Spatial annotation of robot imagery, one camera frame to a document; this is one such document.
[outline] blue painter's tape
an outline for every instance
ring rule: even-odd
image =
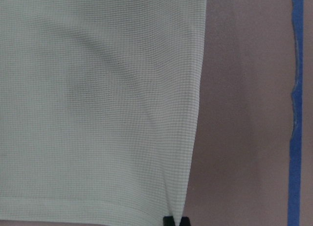
[[[288,226],[299,226],[302,147],[303,0],[292,0],[292,24],[296,50],[296,77],[291,93],[293,131],[290,140]]]

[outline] waffle weave fabric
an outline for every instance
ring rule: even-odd
[[[0,0],[0,219],[179,225],[206,0]]]

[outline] fabric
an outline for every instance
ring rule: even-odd
[[[206,0],[0,0],[0,219],[182,217]]]

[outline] black object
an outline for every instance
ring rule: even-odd
[[[163,217],[163,226],[175,226],[173,216],[164,216]],[[191,226],[188,217],[182,217],[179,226]]]

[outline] blue tape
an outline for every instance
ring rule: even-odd
[[[288,226],[299,226],[302,147],[303,0],[292,0],[292,24],[296,50],[296,77],[291,93],[293,131],[290,140]]]

